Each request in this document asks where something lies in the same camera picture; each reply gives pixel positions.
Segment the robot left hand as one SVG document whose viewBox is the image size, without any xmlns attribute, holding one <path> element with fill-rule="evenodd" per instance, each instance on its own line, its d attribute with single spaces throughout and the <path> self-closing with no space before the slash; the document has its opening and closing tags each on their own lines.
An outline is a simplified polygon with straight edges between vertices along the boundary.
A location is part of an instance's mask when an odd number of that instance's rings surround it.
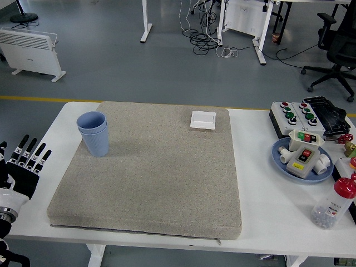
<svg viewBox="0 0 356 267">
<path fill-rule="evenodd" d="M 36 190 L 39 174 L 52 151 L 46 144 L 34 147 L 37 139 L 28 143 L 29 135 L 25 135 L 12 152 L 10 159 L 4 158 L 7 143 L 1 142 L 1 219 L 14 222 L 21 207 L 27 203 Z"/>
</svg>

